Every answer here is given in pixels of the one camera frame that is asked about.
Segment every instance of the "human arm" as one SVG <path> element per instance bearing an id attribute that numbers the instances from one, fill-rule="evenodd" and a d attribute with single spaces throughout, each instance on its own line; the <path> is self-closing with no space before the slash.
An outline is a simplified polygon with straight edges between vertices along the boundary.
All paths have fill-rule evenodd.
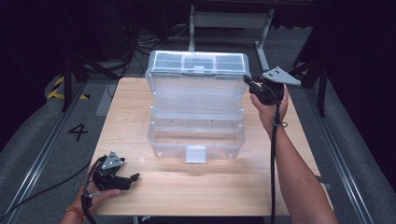
<path id="1" fill-rule="evenodd" d="M 281 119 L 288 108 L 287 89 L 284 95 L 280 107 Z M 259 110 L 262 126 L 271 138 L 276 106 L 262 105 L 254 94 L 250 95 L 250 99 Z M 276 132 L 276 166 L 280 190 L 293 223 L 338 223 L 323 187 L 281 126 Z"/>
<path id="2" fill-rule="evenodd" d="M 76 208 L 81 214 L 83 214 L 82 205 L 81 205 L 81 195 L 83 192 L 83 188 L 84 188 L 84 184 L 81 184 L 76 198 L 70 204 L 70 207 Z M 90 184 L 88 185 L 88 192 L 89 193 L 101 192 L 99 195 L 96 195 L 92 198 L 92 207 L 90 207 L 89 209 L 90 213 L 92 215 L 95 215 L 96 210 L 98 209 L 98 207 L 100 207 L 102 201 L 108 198 L 112 198 L 116 195 L 119 195 L 120 189 L 110 189 L 110 190 L 100 191 L 99 188 L 97 188 L 93 182 L 90 182 Z M 74 223 L 76 224 L 82 223 L 81 217 L 79 217 L 78 213 L 76 212 L 66 211 L 61 219 L 60 224 L 74 224 Z"/>

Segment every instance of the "plastic box latch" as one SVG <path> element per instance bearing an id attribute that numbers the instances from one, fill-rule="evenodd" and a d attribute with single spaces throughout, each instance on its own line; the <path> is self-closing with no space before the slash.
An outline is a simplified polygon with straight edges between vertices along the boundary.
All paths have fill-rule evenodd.
<path id="1" fill-rule="evenodd" d="M 206 147 L 187 146 L 185 161 L 188 163 L 206 163 Z"/>

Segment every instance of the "number 4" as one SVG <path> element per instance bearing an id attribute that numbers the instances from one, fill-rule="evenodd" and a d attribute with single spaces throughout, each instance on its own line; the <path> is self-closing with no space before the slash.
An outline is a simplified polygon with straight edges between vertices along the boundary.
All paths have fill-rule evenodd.
<path id="1" fill-rule="evenodd" d="M 85 127 L 85 124 L 80 123 L 77 127 L 69 130 L 69 133 L 78 133 L 77 140 L 76 140 L 77 142 L 79 141 L 79 138 L 81 137 L 82 133 L 88 132 L 88 131 L 84 131 L 84 127 Z"/>

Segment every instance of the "metal frame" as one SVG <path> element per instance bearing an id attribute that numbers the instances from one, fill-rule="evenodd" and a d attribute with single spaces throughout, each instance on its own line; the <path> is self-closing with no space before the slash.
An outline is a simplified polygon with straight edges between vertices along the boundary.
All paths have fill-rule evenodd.
<path id="1" fill-rule="evenodd" d="M 267 13 L 222 13 L 222 12 L 195 12 L 194 5 L 190 10 L 190 43 L 189 51 L 195 51 L 195 27 L 228 27 L 262 29 L 262 36 L 255 42 L 255 49 L 262 65 L 262 71 L 269 71 L 269 65 L 264 53 L 264 42 L 270 29 L 274 10 Z"/>

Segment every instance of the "black cable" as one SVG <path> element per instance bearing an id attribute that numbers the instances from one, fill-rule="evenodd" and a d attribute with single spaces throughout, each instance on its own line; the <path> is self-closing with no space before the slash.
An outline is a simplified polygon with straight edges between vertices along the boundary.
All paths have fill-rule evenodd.
<path id="1" fill-rule="evenodd" d="M 160 38 L 155 38 L 155 35 L 152 33 L 144 32 L 139 34 L 139 36 L 136 39 L 135 42 L 135 49 L 139 51 L 142 54 L 149 55 L 149 53 L 153 50 L 161 49 L 164 46 L 168 44 L 173 44 L 176 43 L 177 41 L 180 41 L 183 39 L 183 33 L 189 29 L 188 27 L 183 28 L 181 31 L 179 31 L 176 35 L 169 36 L 166 40 L 161 40 Z M 139 37 L 144 35 L 146 39 L 139 40 Z M 152 42 L 153 45 L 150 47 L 144 47 L 141 44 L 146 44 L 148 42 Z"/>
<path id="2" fill-rule="evenodd" d="M 116 64 L 116 65 L 113 65 L 113 66 L 110 66 L 110 67 L 105 67 L 105 69 L 108 70 L 108 71 L 115 71 L 117 69 L 120 69 L 120 68 L 124 67 L 127 63 L 130 63 L 130 62 L 131 61 L 129 61 L 129 60 L 128 61 L 124 61 L 124 62 L 121 62 L 120 64 Z M 97 71 L 94 68 L 85 67 L 85 70 L 87 70 L 87 72 L 93 73 L 93 74 L 100 73 L 99 71 Z"/>
<path id="3" fill-rule="evenodd" d="M 111 94 L 111 93 L 110 93 L 110 90 L 108 89 L 108 87 L 110 86 L 110 82 L 111 82 L 111 79 L 109 78 L 109 79 L 108 79 L 108 83 L 107 83 L 106 90 L 107 90 L 107 94 L 111 97 L 111 99 L 113 99 L 113 97 L 114 97 L 114 92 L 113 92 L 113 94 Z"/>
<path id="4" fill-rule="evenodd" d="M 92 181 L 92 175 L 93 172 L 96 170 L 96 166 L 98 165 L 99 162 L 104 161 L 106 158 L 107 156 L 103 156 L 97 159 L 96 162 L 93 164 L 93 166 L 91 167 L 90 171 L 88 172 L 85 178 L 84 188 L 81 195 L 82 211 L 84 212 L 85 217 L 91 222 L 91 224 L 96 224 L 96 221 L 91 215 L 89 210 L 89 208 L 92 206 L 92 195 L 88 192 L 88 186 Z"/>
<path id="5" fill-rule="evenodd" d="M 87 53 L 87 56 L 90 57 L 90 58 L 94 61 L 93 57 L 91 56 L 91 54 L 88 52 L 87 48 L 85 47 L 85 44 L 84 44 L 84 42 L 82 41 L 82 38 L 81 38 L 81 36 L 79 35 L 79 33 L 78 33 L 78 31 L 77 31 L 77 29 L 76 29 L 74 23 L 72 22 L 72 20 L 71 20 L 69 14 L 67 13 L 67 10 L 64 8 L 64 4 L 62 3 L 62 0 L 58 0 L 58 2 L 59 2 L 59 5 L 60 5 L 61 8 L 62 8 L 62 11 L 64 12 L 64 15 L 66 16 L 67 20 L 69 21 L 70 25 L 72 26 L 72 29 L 74 30 L 74 32 L 75 32 L 75 34 L 76 34 L 76 37 L 78 38 L 79 43 L 80 43 L 81 46 L 84 48 L 84 51 Z"/>
<path id="6" fill-rule="evenodd" d="M 14 205 L 12 208 L 10 208 L 10 209 L 8 210 L 8 212 L 6 212 L 6 213 L 0 218 L 0 223 L 1 223 L 9 214 L 11 214 L 15 209 L 17 209 L 19 206 L 21 206 L 21 205 L 23 205 L 24 203 L 27 203 L 27 202 L 33 200 L 33 199 L 34 199 L 35 197 L 37 197 L 38 195 L 41 195 L 41 194 L 43 194 L 43 193 L 45 193 L 45 192 L 48 192 L 48 191 L 53 190 L 53 189 L 56 189 L 56 188 L 58 188 L 59 186 L 61 186 L 62 184 L 66 183 L 67 181 L 73 179 L 74 177 L 76 177 L 77 175 L 79 175 L 83 170 L 85 170 L 88 166 L 90 166 L 90 163 L 91 163 L 91 162 L 88 162 L 84 167 L 81 168 L 81 170 L 79 170 L 77 173 L 71 175 L 71 176 L 68 177 L 67 179 L 65 179 L 65 180 L 63 180 L 63 181 L 61 181 L 61 182 L 59 182 L 59 183 L 57 183 L 57 184 L 55 184 L 55 185 L 53 185 L 53 186 L 47 188 L 47 189 L 41 190 L 40 192 L 38 192 L 38 193 L 36 193 L 36 194 L 30 196 L 29 198 L 27 198 L 27 199 L 25 199 L 25 200 L 22 200 L 20 203 L 17 203 L 17 204 Z"/>
<path id="7" fill-rule="evenodd" d="M 143 76 L 143 73 L 145 72 L 145 68 L 143 67 L 142 62 L 140 61 L 140 59 L 137 58 L 135 54 L 134 54 L 134 57 L 135 57 L 135 58 L 137 59 L 137 61 L 139 62 L 140 69 L 142 70 L 142 72 L 140 73 L 140 76 L 139 76 L 139 77 L 142 77 L 142 76 Z"/>
<path id="8" fill-rule="evenodd" d="M 276 157 L 276 131 L 280 122 L 280 101 L 276 100 L 274 127 L 271 136 L 271 224 L 275 224 L 276 216 L 276 189 L 275 189 L 275 157 Z"/>
<path id="9" fill-rule="evenodd" d="M 98 70 L 99 72 L 101 72 L 102 74 L 106 75 L 107 77 L 110 77 L 112 79 L 120 79 L 119 76 L 117 76 L 116 74 L 106 70 L 104 67 L 102 67 L 102 65 L 90 60 L 89 58 L 86 58 L 86 57 L 84 57 L 82 55 L 79 55 L 79 54 L 76 54 L 76 53 L 74 55 L 72 55 L 72 56 L 74 56 L 76 59 L 79 59 L 80 61 L 88 64 L 90 67 Z"/>

